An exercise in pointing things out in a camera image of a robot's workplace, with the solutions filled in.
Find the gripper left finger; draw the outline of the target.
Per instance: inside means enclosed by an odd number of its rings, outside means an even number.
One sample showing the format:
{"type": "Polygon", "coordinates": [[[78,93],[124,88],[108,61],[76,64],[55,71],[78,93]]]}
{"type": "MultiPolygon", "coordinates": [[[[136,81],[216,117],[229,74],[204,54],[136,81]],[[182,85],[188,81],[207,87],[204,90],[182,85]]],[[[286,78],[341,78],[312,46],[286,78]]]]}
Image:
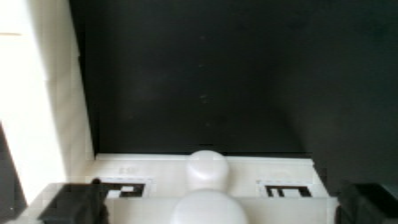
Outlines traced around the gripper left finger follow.
{"type": "Polygon", "coordinates": [[[99,179],[88,184],[67,183],[40,212],[42,224],[110,224],[104,197],[99,179]]]}

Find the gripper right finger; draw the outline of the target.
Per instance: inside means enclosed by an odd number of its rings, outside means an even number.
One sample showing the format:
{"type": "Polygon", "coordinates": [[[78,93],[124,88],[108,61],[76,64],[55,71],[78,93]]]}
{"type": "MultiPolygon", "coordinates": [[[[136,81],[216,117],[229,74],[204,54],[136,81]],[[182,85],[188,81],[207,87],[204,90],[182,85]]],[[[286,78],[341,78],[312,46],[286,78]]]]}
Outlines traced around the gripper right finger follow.
{"type": "Polygon", "coordinates": [[[398,224],[398,185],[349,184],[337,202],[333,224],[398,224]]]}

